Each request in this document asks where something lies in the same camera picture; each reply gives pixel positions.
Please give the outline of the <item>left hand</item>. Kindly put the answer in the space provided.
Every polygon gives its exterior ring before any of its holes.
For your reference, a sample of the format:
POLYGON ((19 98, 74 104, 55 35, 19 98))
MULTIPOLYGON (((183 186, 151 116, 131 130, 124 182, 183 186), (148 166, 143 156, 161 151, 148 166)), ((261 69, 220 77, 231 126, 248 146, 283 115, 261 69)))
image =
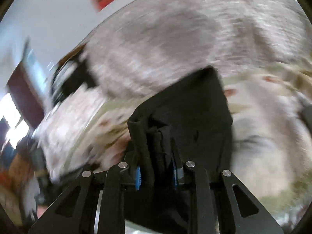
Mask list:
POLYGON ((49 208, 47 205, 38 205, 36 208, 37 217, 40 218, 49 208))

